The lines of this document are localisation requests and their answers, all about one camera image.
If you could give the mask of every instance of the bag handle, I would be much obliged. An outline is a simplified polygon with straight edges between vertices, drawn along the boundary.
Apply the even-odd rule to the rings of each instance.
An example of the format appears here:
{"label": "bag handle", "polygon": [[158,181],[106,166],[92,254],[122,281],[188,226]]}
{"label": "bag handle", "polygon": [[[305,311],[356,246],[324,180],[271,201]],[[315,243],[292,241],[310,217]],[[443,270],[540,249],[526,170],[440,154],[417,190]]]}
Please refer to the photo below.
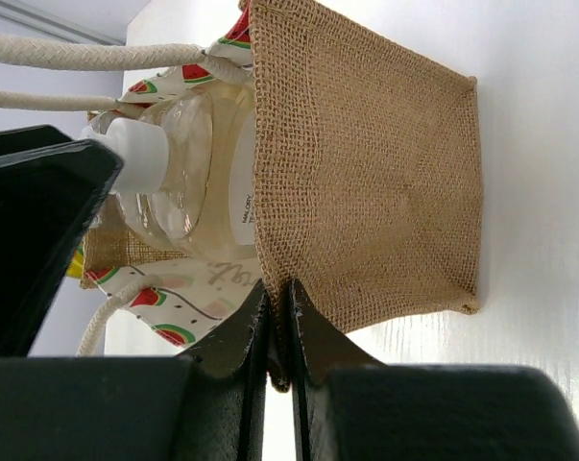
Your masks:
{"label": "bag handle", "polygon": [[156,275],[150,274],[141,279],[132,281],[125,288],[109,298],[105,303],[101,304],[95,315],[90,319],[86,330],[80,341],[80,346],[76,355],[89,356],[93,355],[97,350],[97,345],[101,339],[101,335],[106,330],[109,318],[114,312],[121,307],[124,307],[135,298],[140,291],[146,288],[153,288],[161,286],[163,280]]}
{"label": "bag handle", "polygon": [[[111,71],[198,64],[230,84],[243,84],[250,71],[226,58],[210,56],[189,44],[106,46],[62,43],[43,38],[0,34],[0,62],[54,70]],[[0,91],[0,108],[31,110],[110,110],[126,115],[141,108],[108,97],[50,96]]]}

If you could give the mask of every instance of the black plastic object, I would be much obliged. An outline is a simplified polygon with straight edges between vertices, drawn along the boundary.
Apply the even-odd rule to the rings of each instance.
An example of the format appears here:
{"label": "black plastic object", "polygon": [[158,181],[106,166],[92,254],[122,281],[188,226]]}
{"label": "black plastic object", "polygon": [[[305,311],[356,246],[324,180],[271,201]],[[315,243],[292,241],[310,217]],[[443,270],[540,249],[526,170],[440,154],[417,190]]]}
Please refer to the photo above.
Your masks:
{"label": "black plastic object", "polygon": [[170,358],[0,359],[0,460],[261,459],[267,296]]}
{"label": "black plastic object", "polygon": [[52,127],[0,133],[0,356],[27,354],[121,166]]}
{"label": "black plastic object", "polygon": [[556,386],[519,367],[384,366],[288,291],[298,459],[579,461]]}

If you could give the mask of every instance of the jute gift bag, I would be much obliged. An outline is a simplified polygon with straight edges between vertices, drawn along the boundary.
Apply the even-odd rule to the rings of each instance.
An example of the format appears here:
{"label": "jute gift bag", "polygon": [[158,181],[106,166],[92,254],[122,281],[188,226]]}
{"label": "jute gift bag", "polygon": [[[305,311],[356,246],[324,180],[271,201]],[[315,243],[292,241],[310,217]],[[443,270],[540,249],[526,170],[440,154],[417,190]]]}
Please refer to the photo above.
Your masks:
{"label": "jute gift bag", "polygon": [[[172,78],[182,84],[187,74],[207,79],[207,70],[238,82],[253,69],[255,243],[281,362],[270,372],[273,383],[286,389],[281,293],[289,279],[299,279],[342,331],[403,315],[478,309],[476,80],[313,0],[241,3],[243,16],[218,44],[204,51],[160,45],[173,60],[186,48],[190,58],[182,63],[203,68],[192,74],[185,65],[175,67],[163,81],[153,78],[151,88],[157,91],[159,84],[161,91]],[[219,51],[221,45],[242,51]],[[93,58],[106,53],[88,51]],[[153,62],[159,53],[149,52],[146,60],[135,49],[121,54],[129,68],[141,66],[135,58],[159,65]],[[109,55],[103,61],[103,69],[87,69],[114,65]],[[141,87],[148,91],[150,83]],[[150,103],[150,94],[139,90],[102,102],[106,109],[131,111],[132,103]],[[0,104],[7,107],[4,99]],[[110,198],[102,225],[85,239],[86,271],[181,256],[146,247],[124,227],[105,226],[106,218],[116,221],[114,205]]]}

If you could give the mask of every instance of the bottle label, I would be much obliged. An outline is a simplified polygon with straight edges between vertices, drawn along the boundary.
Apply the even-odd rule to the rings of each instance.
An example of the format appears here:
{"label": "bottle label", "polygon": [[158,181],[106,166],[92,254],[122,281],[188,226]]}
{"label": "bottle label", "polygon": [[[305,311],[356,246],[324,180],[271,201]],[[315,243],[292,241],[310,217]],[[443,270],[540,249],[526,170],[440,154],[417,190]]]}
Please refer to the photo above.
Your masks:
{"label": "bottle label", "polygon": [[229,221],[238,245],[254,245],[254,111],[238,136],[229,174]]}

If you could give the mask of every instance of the yellow object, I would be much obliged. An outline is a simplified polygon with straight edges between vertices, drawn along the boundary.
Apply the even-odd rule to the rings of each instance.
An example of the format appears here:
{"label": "yellow object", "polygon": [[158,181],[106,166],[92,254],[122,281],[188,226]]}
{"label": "yellow object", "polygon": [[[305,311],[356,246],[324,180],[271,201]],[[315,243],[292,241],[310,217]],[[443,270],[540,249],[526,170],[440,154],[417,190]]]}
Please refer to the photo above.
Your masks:
{"label": "yellow object", "polygon": [[67,276],[73,279],[80,279],[82,277],[82,270],[84,267],[84,250],[82,243],[74,252],[74,257],[71,258],[69,267],[67,268]]}

